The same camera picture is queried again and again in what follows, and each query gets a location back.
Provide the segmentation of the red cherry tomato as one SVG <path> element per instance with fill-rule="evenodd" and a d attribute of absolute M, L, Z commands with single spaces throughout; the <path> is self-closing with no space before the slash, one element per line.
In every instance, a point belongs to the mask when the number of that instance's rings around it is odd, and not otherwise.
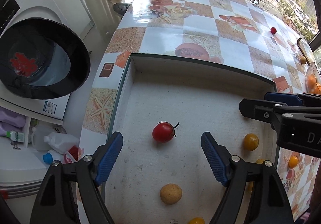
<path fill-rule="evenodd" d="M 174 126 L 169 122 L 159 122 L 152 131 L 152 137 L 159 143 L 167 143 L 176 137 L 175 129 L 179 125 L 179 122 Z"/>
<path fill-rule="evenodd" d="M 270 31 L 271 31 L 272 34 L 276 34 L 277 33 L 277 30 L 276 30 L 275 27 L 271 27 Z"/>

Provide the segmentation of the glass fruit bowl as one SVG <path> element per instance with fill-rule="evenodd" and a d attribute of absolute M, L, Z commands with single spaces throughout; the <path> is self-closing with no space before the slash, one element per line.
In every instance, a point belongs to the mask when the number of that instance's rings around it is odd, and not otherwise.
<path fill-rule="evenodd" d="M 320 74 L 315 63 L 311 63 L 305 74 L 305 86 L 309 94 L 321 94 Z"/>

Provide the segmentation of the checkered patterned tablecloth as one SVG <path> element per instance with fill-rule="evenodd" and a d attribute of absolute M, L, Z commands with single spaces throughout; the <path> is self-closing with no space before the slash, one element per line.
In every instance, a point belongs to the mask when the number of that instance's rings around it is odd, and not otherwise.
<path fill-rule="evenodd" d="M 79 156 L 93 154 L 112 133 L 116 94 L 131 55 L 172 55 L 227 65 L 272 80 L 278 92 L 298 94 L 306 91 L 308 69 L 299 60 L 298 38 L 279 18 L 245 0 L 134 0 L 97 68 Z M 278 148 L 274 164 L 298 218 L 310 205 L 320 161 L 300 154 L 298 165 L 290 169 L 293 155 Z"/>

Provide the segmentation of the purple detergent bottle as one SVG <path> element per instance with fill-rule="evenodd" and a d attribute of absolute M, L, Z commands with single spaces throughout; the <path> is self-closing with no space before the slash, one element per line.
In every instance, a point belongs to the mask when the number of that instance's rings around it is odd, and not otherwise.
<path fill-rule="evenodd" d="M 6 136 L 7 132 L 23 132 L 26 118 L 24 115 L 0 107 L 0 135 Z"/>

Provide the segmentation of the brown longan fruit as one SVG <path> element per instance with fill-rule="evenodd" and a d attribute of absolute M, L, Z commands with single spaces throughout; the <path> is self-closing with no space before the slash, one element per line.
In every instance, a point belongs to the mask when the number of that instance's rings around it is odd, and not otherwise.
<path fill-rule="evenodd" d="M 306 64 L 306 58 L 305 57 L 300 57 L 300 63 L 302 64 L 302 65 L 304 65 L 304 64 Z"/>
<path fill-rule="evenodd" d="M 176 184 L 167 184 L 159 192 L 160 199 L 167 205 L 176 204 L 182 198 L 182 189 Z"/>

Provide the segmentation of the white plastic jug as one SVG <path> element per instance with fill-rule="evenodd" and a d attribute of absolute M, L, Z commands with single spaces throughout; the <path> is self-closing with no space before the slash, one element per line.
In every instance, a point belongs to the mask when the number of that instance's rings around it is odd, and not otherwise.
<path fill-rule="evenodd" d="M 71 134 L 52 132 L 44 136 L 44 142 L 60 154 L 65 154 L 73 146 L 79 146 L 79 139 Z"/>

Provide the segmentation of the white shallow tray box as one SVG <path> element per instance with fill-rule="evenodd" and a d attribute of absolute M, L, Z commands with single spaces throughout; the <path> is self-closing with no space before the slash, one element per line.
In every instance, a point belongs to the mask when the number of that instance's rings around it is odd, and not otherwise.
<path fill-rule="evenodd" d="M 110 123 L 110 132 L 124 138 L 105 184 L 105 204 L 114 222 L 188 223 L 195 217 L 209 222 L 225 189 L 202 151 L 201 136 L 210 132 L 218 144 L 247 162 L 275 162 L 274 131 L 239 111 L 243 98 L 263 99 L 275 90 L 272 80 L 227 65 L 172 55 L 131 55 Z M 176 137 L 167 143 L 152 137 L 163 121 L 180 123 Z M 243 148 L 249 133 L 260 140 L 254 151 Z M 159 195 L 170 183 L 182 189 L 182 198 L 173 205 Z"/>

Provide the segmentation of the white washing machine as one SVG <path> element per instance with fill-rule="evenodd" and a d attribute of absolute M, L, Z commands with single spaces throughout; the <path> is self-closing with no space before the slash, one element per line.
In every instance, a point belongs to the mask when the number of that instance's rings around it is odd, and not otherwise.
<path fill-rule="evenodd" d="M 54 0 L 1 7 L 1 106 L 62 124 L 70 95 L 87 80 L 90 57 Z"/>

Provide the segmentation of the yellow cherry tomato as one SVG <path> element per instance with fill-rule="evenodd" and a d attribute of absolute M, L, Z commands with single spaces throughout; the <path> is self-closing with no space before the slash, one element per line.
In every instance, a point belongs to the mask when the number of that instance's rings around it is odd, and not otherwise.
<path fill-rule="evenodd" d="M 188 224 L 205 224 L 205 220 L 202 217 L 195 217 L 189 220 Z"/>
<path fill-rule="evenodd" d="M 290 169 L 295 168 L 299 163 L 299 158 L 297 156 L 291 156 L 289 161 L 288 161 L 288 167 Z"/>
<path fill-rule="evenodd" d="M 254 151 L 258 148 L 259 138 L 256 134 L 249 133 L 244 137 L 243 148 L 247 151 Z"/>
<path fill-rule="evenodd" d="M 263 164 L 264 163 L 264 159 L 257 159 L 255 163 L 256 164 Z"/>

